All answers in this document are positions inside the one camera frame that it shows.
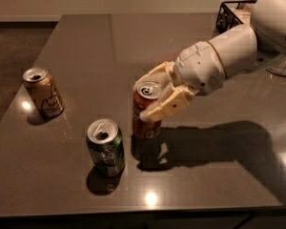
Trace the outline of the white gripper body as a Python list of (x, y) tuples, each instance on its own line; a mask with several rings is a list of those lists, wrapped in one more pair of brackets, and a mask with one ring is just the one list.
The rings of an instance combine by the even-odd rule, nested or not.
[(220, 59), (208, 42), (198, 42), (183, 50), (174, 61), (174, 74), (179, 85), (199, 90), (199, 95), (219, 90), (226, 79)]

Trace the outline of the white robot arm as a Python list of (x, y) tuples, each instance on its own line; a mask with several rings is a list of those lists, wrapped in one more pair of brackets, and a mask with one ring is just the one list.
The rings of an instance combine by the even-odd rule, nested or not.
[(138, 83), (154, 81), (163, 88), (139, 118), (156, 122), (174, 115), (194, 96), (210, 94), (237, 74), (266, 68), (282, 57), (286, 57), (286, 0), (257, 0), (248, 25), (200, 41), (175, 61), (164, 62), (138, 79)]

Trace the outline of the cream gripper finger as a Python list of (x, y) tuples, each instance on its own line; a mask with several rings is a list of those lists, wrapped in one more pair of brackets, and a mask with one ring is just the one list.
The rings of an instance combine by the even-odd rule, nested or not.
[(155, 82), (163, 89), (174, 88), (174, 62), (163, 62), (135, 81), (133, 88), (143, 82)]
[(164, 89), (158, 99), (139, 115), (144, 122), (156, 122), (172, 116), (188, 107), (194, 98), (194, 90), (186, 85)]

